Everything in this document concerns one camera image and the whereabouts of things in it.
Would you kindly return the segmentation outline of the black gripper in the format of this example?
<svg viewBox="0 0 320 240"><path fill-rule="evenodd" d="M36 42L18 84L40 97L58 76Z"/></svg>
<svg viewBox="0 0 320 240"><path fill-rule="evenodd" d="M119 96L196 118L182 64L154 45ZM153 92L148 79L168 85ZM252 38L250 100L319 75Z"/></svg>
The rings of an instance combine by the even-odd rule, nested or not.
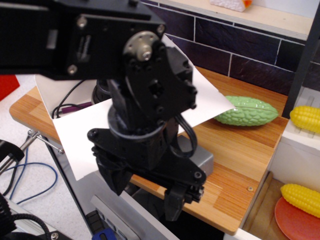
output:
<svg viewBox="0 0 320 240"><path fill-rule="evenodd" d="M206 174L190 157L177 156L171 150L178 144L178 127L169 121L144 135L129 135L109 128L93 128L87 137L94 144L98 170L109 188L118 196L132 175L138 175L167 190L164 214L176 221L185 202L199 202L204 193Z"/></svg>

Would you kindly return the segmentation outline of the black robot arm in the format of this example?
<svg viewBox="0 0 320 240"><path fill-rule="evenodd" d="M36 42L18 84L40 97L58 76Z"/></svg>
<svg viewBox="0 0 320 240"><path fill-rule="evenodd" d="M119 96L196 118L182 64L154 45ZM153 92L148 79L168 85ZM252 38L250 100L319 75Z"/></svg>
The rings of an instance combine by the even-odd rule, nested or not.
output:
<svg viewBox="0 0 320 240"><path fill-rule="evenodd" d="M165 22L138 0L3 0L0 72L103 80L107 129L87 134L99 172L121 194L132 175L165 187L168 221L199 202L205 173L182 113L196 107L188 59L162 41Z"/></svg>

